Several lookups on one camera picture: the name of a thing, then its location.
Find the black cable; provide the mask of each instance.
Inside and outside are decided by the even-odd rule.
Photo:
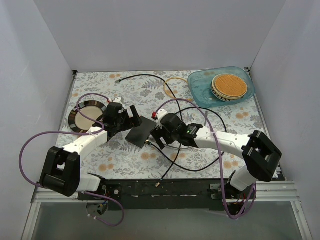
[[[165,85],[168,87],[168,89],[169,89],[170,92],[172,93],[172,96],[173,96],[174,98],[176,98],[176,96],[175,96],[175,94],[174,94],[174,91],[172,91],[172,89],[170,88],[170,86],[169,86],[169,85],[166,83],[166,81],[165,81],[162,77],[160,77],[160,76],[156,76],[156,75],[152,75],[152,74],[138,74],[138,75],[133,75],[133,76],[127,76],[127,77],[122,78],[122,79],[120,79],[120,80],[117,80],[117,81],[115,81],[115,82],[116,82],[116,83],[120,83],[120,82],[122,82],[123,80],[131,79],[131,78],[135,78],[135,77],[140,77],[140,76],[149,76],[149,77],[154,77],[154,78],[160,79],[160,80],[163,81],[163,82],[165,83]],[[179,112],[178,112],[178,113],[180,113],[181,121],[183,122],[184,120],[183,120],[183,117],[182,117],[182,110],[181,110],[181,108],[180,108],[180,104],[179,104],[179,101],[178,101],[178,100],[176,100],[176,104],[178,105],[178,108],[179,108]],[[161,177],[161,179],[160,179],[161,181],[164,179],[164,177],[168,174],[168,172],[169,172],[169,171],[171,170],[171,168],[174,166],[176,160],[177,160],[178,157],[179,157],[181,146],[182,146],[182,144],[180,143],[179,150],[178,150],[178,152],[177,152],[177,154],[176,154],[176,157],[175,157],[175,159],[173,160],[171,166],[168,168],[168,170],[165,172],[165,174]]]
[[[176,112],[175,114],[178,114],[179,112],[181,113],[181,112],[183,112],[183,111],[185,111],[185,110],[188,110],[188,109],[195,109],[195,108],[196,108],[195,106],[187,107],[187,108],[182,109],[181,111]],[[223,124],[224,131],[225,131],[226,133],[228,132],[228,131],[227,131],[227,126],[226,126],[226,124],[225,124],[225,121],[222,119],[222,117],[221,117],[218,113],[216,113],[215,111],[213,111],[213,110],[211,110],[211,109],[207,109],[207,108],[203,108],[203,107],[200,107],[200,109],[207,110],[207,111],[215,114],[216,116],[218,116],[218,117],[220,118],[222,124]],[[181,168],[181,169],[183,169],[183,170],[186,170],[186,171],[188,171],[188,172],[194,172],[194,173],[196,173],[196,172],[203,171],[203,170],[209,168],[210,166],[212,166],[213,164],[215,164],[215,163],[219,160],[219,157],[217,157],[212,163],[210,163],[209,165],[207,165],[207,166],[205,166],[205,167],[203,167],[203,168],[201,168],[201,169],[197,169],[197,170],[188,169],[188,168],[185,168],[185,167],[183,167],[183,166],[180,166],[180,165],[177,164],[175,161],[172,161],[163,151],[161,151],[160,148],[158,148],[158,147],[157,147],[156,145],[154,145],[152,142],[150,142],[150,145],[153,146],[153,147],[155,147],[155,149],[157,149],[167,160],[169,160],[169,161],[172,163],[172,165],[176,165],[177,167],[179,167],[179,168]]]

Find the white wall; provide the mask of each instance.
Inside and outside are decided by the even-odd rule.
[[[0,0],[0,239],[22,236],[34,187],[18,156],[36,133],[57,130],[72,71],[32,0]],[[38,181],[46,150],[57,136],[27,147],[24,168]]]
[[[281,166],[294,180],[315,240],[320,239],[320,1],[287,0],[252,74]]]
[[[34,0],[78,71],[251,66],[285,0]]]

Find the floral tablecloth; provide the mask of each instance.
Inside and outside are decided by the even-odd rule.
[[[77,100],[87,93],[99,93],[109,98],[123,97],[125,107],[135,105],[141,116],[151,119],[161,103],[170,98],[164,93],[163,82],[151,76],[139,76],[126,79],[120,83],[116,80],[138,74],[153,74],[163,79],[181,77],[187,79],[193,71],[146,71],[146,72],[83,72],[78,73],[74,80],[72,95],[68,103],[66,116],[61,130],[71,132],[68,125],[68,116],[75,107]],[[188,85],[181,80],[168,82],[177,98],[192,99]],[[105,105],[105,99],[98,96],[88,96],[86,100],[97,100]],[[190,107],[187,102],[180,103],[181,108]],[[170,102],[164,107],[168,112],[178,111],[177,103]],[[264,131],[263,122],[254,98],[242,103],[222,107],[214,107],[224,120],[227,131],[233,134],[249,134],[254,130]],[[203,116],[196,110],[190,109],[183,112],[183,120],[186,124],[204,124]],[[216,131],[224,131],[220,119],[208,112],[212,126]],[[125,140],[129,131],[118,133],[109,142],[101,145],[87,158],[81,159],[81,172],[93,173],[106,179],[159,179],[170,166],[156,149],[144,146],[142,149]],[[77,136],[59,135],[57,146],[62,147],[74,141]],[[163,150],[172,160],[176,157],[177,150],[166,147]],[[218,152],[212,149],[191,148],[182,150],[177,163],[189,169],[200,169],[210,164],[217,158]],[[231,154],[223,156],[224,177],[229,177],[234,170],[245,165],[245,162]],[[220,178],[219,162],[200,172],[188,172],[174,166],[166,176],[174,179],[190,178]]]

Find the yellow cable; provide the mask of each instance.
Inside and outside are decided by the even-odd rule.
[[[167,94],[167,95],[168,95],[170,98],[172,98],[172,99],[176,99],[176,97],[171,96],[170,94],[168,94],[168,93],[167,93],[167,90],[166,90],[166,84],[167,84],[167,82],[170,81],[170,80],[172,80],[172,79],[182,80],[182,81],[185,81],[186,83],[188,83],[188,81],[187,81],[186,79],[184,79],[184,78],[182,78],[182,77],[178,77],[178,76],[170,77],[170,78],[168,78],[167,80],[165,80],[165,82],[164,82],[164,84],[163,84],[163,90],[164,90],[165,94]],[[187,98],[186,100],[188,100],[188,101],[193,101],[192,98]]]

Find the teal tray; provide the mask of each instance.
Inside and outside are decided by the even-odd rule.
[[[222,101],[218,99],[211,91],[212,80],[215,76],[220,74],[233,74],[243,79],[247,84],[248,90],[243,98],[234,100],[234,101]],[[197,71],[188,77],[188,85],[191,91],[191,94],[194,98],[194,101],[199,107],[202,108],[212,108],[220,107],[225,105],[233,105],[241,103],[253,95],[255,95],[256,89],[247,73],[236,66],[228,66],[215,68],[204,71]]]

